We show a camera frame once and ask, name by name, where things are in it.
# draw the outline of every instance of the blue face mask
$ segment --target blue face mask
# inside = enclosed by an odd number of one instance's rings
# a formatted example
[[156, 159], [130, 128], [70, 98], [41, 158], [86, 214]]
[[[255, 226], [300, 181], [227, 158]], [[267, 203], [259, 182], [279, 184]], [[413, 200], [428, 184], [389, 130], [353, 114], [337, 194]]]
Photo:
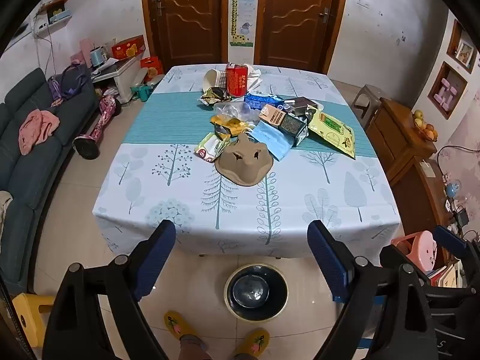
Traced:
[[253, 129], [250, 136], [255, 138], [258, 142], [267, 145], [268, 151], [272, 153], [278, 161], [280, 161], [293, 146], [294, 138], [285, 135], [275, 127], [268, 123], [260, 121], [260, 123]]

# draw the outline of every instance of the plastic stool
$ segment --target plastic stool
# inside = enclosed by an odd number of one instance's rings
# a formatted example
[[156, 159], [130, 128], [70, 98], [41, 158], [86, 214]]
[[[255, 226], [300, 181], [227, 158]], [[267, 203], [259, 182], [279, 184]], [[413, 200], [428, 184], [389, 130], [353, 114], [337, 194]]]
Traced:
[[437, 243], [431, 232], [425, 230], [394, 238], [391, 243], [422, 271], [434, 268]]
[[[367, 105], [356, 104], [361, 95], [368, 97], [369, 102]], [[377, 88], [373, 85], [364, 85], [363, 88], [358, 91], [357, 97], [355, 97], [355, 100], [350, 106], [364, 130], [367, 129], [371, 119], [374, 117], [376, 110], [380, 107], [381, 97], [389, 99], [388, 95], [380, 88]], [[359, 112], [355, 112], [356, 109], [361, 110], [361, 114], [359, 114]]]
[[40, 314], [50, 312], [54, 300], [53, 296], [32, 294], [20, 294], [12, 300], [31, 347], [43, 347], [46, 326]]

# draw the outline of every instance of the tablecloth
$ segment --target tablecloth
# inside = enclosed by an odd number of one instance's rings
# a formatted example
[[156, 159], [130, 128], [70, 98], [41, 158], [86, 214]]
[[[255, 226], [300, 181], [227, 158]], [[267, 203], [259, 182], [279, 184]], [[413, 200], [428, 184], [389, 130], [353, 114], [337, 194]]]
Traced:
[[110, 249], [129, 254], [169, 219], [186, 251], [304, 257], [307, 226], [320, 219], [354, 255], [378, 263], [400, 217], [373, 148], [327, 76], [259, 66], [257, 89], [323, 104], [354, 129], [356, 159], [310, 136], [258, 185], [241, 187], [194, 154], [212, 131], [212, 111], [196, 100], [210, 68], [225, 65], [173, 67], [127, 133], [93, 209]]

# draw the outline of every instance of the slipper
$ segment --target slipper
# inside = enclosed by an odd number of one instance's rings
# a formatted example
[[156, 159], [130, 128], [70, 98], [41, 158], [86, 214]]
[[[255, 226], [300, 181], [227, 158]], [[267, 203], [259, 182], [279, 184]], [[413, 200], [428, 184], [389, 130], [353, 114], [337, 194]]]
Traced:
[[246, 353], [250, 356], [259, 357], [268, 346], [269, 341], [270, 334], [267, 332], [267, 330], [263, 328], [255, 329], [253, 332], [250, 332], [243, 339], [240, 346], [235, 349], [232, 358], [240, 353]]
[[192, 328], [183, 318], [183, 316], [176, 311], [167, 311], [163, 316], [166, 328], [173, 334], [173, 336], [180, 340], [183, 335], [191, 334], [198, 337], [195, 329]]

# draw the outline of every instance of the paper cup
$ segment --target paper cup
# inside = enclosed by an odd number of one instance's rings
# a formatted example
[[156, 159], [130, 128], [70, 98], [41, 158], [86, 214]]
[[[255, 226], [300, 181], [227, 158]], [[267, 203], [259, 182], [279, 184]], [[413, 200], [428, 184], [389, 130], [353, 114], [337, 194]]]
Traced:
[[220, 88], [227, 87], [227, 76], [225, 71], [210, 69], [203, 77], [203, 92], [208, 91], [208, 88], [219, 86]]

